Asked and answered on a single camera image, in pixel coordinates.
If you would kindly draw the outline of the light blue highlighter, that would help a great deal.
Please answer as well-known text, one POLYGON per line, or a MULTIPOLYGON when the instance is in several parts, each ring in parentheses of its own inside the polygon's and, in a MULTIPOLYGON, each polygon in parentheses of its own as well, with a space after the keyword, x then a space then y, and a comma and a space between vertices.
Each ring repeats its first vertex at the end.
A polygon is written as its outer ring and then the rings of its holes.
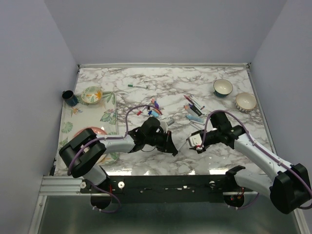
POLYGON ((199 118, 199 117, 194 117, 194 116, 192 116, 192 115, 186 115, 186 118, 188 119, 188 120, 191 120, 192 121, 192 119, 195 119, 195 118, 199 118))

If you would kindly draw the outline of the light blue highlighter cap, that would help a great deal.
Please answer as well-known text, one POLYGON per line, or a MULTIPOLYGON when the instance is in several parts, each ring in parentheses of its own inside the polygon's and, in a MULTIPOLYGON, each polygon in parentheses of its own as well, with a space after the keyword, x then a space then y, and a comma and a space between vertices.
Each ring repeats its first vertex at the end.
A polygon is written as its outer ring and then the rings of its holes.
POLYGON ((154 117, 158 117, 159 116, 159 114, 157 112, 155 112, 155 111, 151 111, 151 115, 154 116, 154 117))

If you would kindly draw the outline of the purple highlighter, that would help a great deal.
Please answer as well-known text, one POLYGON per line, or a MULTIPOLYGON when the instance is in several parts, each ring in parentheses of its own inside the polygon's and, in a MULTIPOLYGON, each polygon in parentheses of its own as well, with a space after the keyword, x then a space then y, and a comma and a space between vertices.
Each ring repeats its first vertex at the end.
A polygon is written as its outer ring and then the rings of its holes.
POLYGON ((191 110, 193 110, 198 116, 203 115, 203 113, 194 105, 189 103, 189 107, 191 110))

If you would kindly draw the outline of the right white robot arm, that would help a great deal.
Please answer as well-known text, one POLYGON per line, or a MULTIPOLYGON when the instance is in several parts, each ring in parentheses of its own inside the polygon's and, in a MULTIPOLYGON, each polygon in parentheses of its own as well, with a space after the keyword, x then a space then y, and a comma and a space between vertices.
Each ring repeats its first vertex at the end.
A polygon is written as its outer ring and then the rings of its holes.
POLYGON ((228 115, 230 113, 223 110, 211 112, 205 123, 211 123, 213 130, 204 128, 192 133, 187 139, 190 148, 201 154, 209 146, 223 143, 242 153, 264 172, 264 175, 254 174, 243 166, 236 166, 226 172, 224 185, 228 190, 235 191, 239 187, 251 189, 268 197, 283 214, 296 209, 311 209, 311 205, 304 205, 312 199, 307 168, 300 163, 294 165, 269 151, 251 136, 242 122, 232 126, 228 115))

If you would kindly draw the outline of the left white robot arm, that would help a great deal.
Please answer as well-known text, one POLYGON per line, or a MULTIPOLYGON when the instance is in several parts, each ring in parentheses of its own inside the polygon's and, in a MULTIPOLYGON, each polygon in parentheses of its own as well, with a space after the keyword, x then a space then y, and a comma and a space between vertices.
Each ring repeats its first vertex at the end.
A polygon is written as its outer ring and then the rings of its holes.
POLYGON ((97 135, 90 128, 80 132, 65 144, 59 155, 74 178, 83 177, 91 182, 92 188, 104 192, 108 187, 108 175, 97 165, 102 155, 112 153, 135 153, 145 145, 175 156, 178 153, 171 131, 165 131, 160 121, 149 117, 140 127, 128 132, 127 136, 97 135))

